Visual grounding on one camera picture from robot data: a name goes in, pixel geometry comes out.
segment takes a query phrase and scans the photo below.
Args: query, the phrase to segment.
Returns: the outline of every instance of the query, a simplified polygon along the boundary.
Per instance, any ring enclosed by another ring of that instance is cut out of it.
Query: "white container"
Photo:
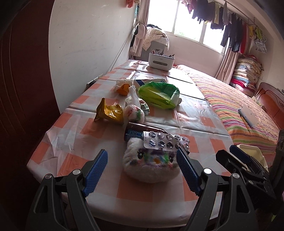
[[[175,58],[164,55],[149,54],[149,66],[163,71],[169,71],[174,65]]]
[[[239,144],[237,147],[239,147],[246,154],[254,157],[268,171],[266,160],[258,147],[244,144]]]

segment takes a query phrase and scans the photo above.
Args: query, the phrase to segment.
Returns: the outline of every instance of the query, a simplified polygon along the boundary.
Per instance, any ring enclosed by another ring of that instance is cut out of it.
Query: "blister pack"
[[[189,151],[189,139],[178,134],[164,134],[162,132],[144,131],[144,147],[148,149],[160,149],[163,151],[176,152],[182,145]]]

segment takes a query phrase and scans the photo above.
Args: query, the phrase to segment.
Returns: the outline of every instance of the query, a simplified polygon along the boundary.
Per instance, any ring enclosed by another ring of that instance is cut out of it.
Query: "metal screw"
[[[205,168],[203,170],[206,174],[211,174],[212,173],[212,170],[210,168]]]
[[[74,174],[74,175],[78,175],[78,174],[80,174],[80,172],[81,172],[80,169],[75,169],[75,170],[73,171],[73,174]]]
[[[44,176],[45,179],[50,179],[51,177],[52,177],[52,175],[50,173],[48,173]]]
[[[236,179],[239,179],[240,175],[238,173],[233,173],[233,177],[236,178]]]

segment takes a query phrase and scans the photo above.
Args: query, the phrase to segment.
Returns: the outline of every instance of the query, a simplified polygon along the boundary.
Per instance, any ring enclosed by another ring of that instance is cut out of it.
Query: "window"
[[[212,30],[211,23],[192,19],[181,0],[150,0],[148,24],[162,30],[204,44],[219,53],[225,49],[220,45],[224,30]]]

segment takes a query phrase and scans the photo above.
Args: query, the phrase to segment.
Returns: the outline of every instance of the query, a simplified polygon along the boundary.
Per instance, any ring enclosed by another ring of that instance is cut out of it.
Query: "yellow plastic bag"
[[[107,106],[107,103],[105,102],[105,98],[102,98],[100,104],[97,107],[97,113],[95,116],[94,121],[104,118],[111,122],[120,123],[123,124],[123,110],[121,105],[111,105]]]

